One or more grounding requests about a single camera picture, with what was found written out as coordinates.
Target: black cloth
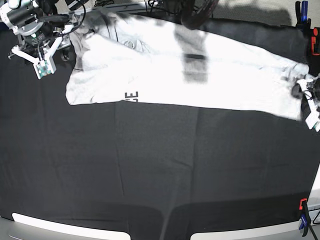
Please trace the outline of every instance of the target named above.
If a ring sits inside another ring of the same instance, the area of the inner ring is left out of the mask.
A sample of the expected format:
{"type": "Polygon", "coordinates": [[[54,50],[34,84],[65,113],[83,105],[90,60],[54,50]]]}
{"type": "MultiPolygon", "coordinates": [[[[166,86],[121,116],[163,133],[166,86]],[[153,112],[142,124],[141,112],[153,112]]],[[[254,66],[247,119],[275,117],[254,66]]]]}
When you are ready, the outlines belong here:
{"type": "MultiPolygon", "coordinates": [[[[308,40],[297,29],[212,20],[203,30],[307,62],[308,40]]],[[[74,56],[63,62],[56,54],[56,73],[38,80],[31,64],[7,59],[12,32],[0,39],[3,218],[19,213],[133,240],[299,219],[320,161],[319,135],[304,122],[125,101],[71,106],[74,56]]]]}

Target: red clamp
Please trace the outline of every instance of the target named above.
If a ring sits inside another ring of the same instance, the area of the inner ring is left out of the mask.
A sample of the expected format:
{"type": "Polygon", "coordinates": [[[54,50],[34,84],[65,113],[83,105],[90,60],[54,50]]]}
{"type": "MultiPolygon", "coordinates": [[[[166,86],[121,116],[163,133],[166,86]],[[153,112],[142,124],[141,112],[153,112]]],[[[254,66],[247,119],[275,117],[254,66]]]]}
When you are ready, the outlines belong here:
{"type": "Polygon", "coordinates": [[[304,201],[307,201],[307,200],[308,200],[307,198],[302,198],[302,199],[300,200],[299,210],[302,210],[302,203],[303,203],[304,201]]]}
{"type": "Polygon", "coordinates": [[[319,40],[318,34],[319,34],[318,28],[315,27],[313,29],[313,36],[311,37],[311,53],[314,56],[320,55],[320,49],[319,49],[320,40],[319,40]]]}

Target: clamp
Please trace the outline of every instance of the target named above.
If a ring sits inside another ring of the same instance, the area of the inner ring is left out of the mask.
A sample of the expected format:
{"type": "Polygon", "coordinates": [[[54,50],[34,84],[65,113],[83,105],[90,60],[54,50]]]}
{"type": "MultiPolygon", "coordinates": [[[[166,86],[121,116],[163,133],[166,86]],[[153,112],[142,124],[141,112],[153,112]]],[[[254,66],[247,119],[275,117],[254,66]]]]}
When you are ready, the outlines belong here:
{"type": "Polygon", "coordinates": [[[308,37],[311,37],[311,54],[320,56],[320,28],[311,29],[311,19],[308,18],[308,1],[295,2],[296,27],[303,31],[308,37]]]}
{"type": "Polygon", "coordinates": [[[317,235],[311,226],[311,218],[310,218],[309,210],[307,206],[307,198],[303,198],[300,200],[299,210],[301,211],[301,216],[300,216],[301,225],[299,227],[299,230],[303,229],[302,237],[305,237],[308,234],[308,231],[310,229],[314,239],[318,240],[317,235]]]}

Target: cable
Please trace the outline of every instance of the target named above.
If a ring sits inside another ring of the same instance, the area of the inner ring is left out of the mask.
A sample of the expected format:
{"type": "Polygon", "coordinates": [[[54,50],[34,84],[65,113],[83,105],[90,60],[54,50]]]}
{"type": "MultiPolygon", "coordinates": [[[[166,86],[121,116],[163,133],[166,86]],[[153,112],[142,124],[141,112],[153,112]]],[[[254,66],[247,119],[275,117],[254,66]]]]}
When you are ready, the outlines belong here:
{"type": "Polygon", "coordinates": [[[96,0],[94,2],[95,7],[104,7],[111,4],[115,4],[115,1],[114,0],[96,0]]]}
{"type": "Polygon", "coordinates": [[[317,237],[317,235],[316,235],[313,227],[312,227],[311,225],[309,225],[309,228],[310,228],[310,231],[311,231],[311,233],[312,233],[312,235],[313,235],[313,237],[314,237],[314,240],[318,240],[318,237],[317,237]]]}
{"type": "Polygon", "coordinates": [[[303,91],[303,94],[305,95],[305,98],[306,98],[307,101],[313,100],[313,99],[315,98],[310,90],[305,90],[305,91],[303,91]]]}
{"type": "Polygon", "coordinates": [[[315,220],[319,217],[319,214],[320,214],[320,210],[319,210],[318,213],[315,215],[315,217],[314,217],[314,219],[313,219],[313,221],[312,221],[312,223],[313,223],[314,225],[319,225],[319,224],[320,224],[320,222],[315,222],[315,220]]]}
{"type": "Polygon", "coordinates": [[[145,4],[145,12],[148,14],[147,0],[144,0],[144,4],[145,4]]]}
{"type": "Polygon", "coordinates": [[[180,13],[180,8],[176,12],[171,12],[171,11],[168,11],[168,10],[166,10],[164,8],[160,8],[160,7],[154,6],[155,3],[162,3],[162,0],[148,0],[148,5],[151,7],[150,14],[152,13],[153,9],[157,9],[157,10],[163,11],[165,13],[172,14],[174,16],[176,16],[176,15],[178,15],[180,13]]]}
{"type": "Polygon", "coordinates": [[[40,61],[42,61],[42,60],[44,59],[44,57],[45,57],[43,51],[40,50],[40,45],[41,45],[41,43],[43,43],[44,41],[56,39],[56,38],[59,38],[59,37],[66,36],[66,35],[68,35],[68,34],[70,34],[70,33],[73,33],[73,32],[76,31],[76,30],[82,25],[82,23],[84,22],[85,17],[86,17],[86,7],[85,7],[85,5],[84,5],[80,0],[76,0],[76,1],[77,1],[78,3],[80,3],[81,6],[83,7],[83,16],[82,16],[81,22],[78,23],[77,26],[74,26],[74,27],[71,29],[70,32],[60,33],[60,34],[57,34],[57,35],[55,35],[55,36],[46,37],[46,38],[41,39],[41,40],[38,42],[37,47],[36,47],[36,48],[37,48],[37,51],[38,51],[38,56],[39,56],[40,61]]]}

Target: blue clamp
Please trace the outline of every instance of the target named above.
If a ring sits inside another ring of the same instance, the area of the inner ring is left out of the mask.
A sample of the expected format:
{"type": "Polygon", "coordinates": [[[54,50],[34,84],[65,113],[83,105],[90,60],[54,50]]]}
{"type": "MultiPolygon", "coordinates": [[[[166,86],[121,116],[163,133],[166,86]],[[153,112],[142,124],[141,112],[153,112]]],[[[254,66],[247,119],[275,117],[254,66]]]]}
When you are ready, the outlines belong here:
{"type": "Polygon", "coordinates": [[[307,218],[306,218],[306,215],[303,213],[301,214],[301,225],[299,227],[299,230],[304,229],[307,226],[308,226],[307,218]]]}
{"type": "Polygon", "coordinates": [[[302,1],[301,4],[301,23],[306,24],[308,21],[308,1],[302,1]]]}

